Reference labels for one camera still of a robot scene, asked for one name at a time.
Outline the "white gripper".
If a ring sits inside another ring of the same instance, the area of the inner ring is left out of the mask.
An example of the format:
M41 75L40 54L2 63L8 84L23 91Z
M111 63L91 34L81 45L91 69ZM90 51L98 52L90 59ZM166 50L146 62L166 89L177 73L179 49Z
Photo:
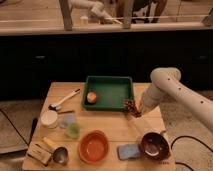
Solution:
M150 108L145 104L143 100L141 100L139 102L138 111L141 115L144 115L150 112Z

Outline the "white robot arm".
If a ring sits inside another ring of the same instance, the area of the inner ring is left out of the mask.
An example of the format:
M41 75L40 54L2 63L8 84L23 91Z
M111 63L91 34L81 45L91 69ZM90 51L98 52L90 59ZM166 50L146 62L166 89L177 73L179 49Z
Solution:
M206 128L213 133L213 101L187 88L181 82L177 68L156 68L151 74L151 84L142 93L139 112L146 114L157 107L165 94L187 108Z

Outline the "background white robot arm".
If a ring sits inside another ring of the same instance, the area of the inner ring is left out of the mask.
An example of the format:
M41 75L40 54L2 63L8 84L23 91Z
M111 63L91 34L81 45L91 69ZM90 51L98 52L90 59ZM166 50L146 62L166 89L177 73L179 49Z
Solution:
M91 0L70 0L71 6L76 9L87 9L90 13L97 17L102 23L120 24L120 21L113 18L104 8L104 4L100 1Z

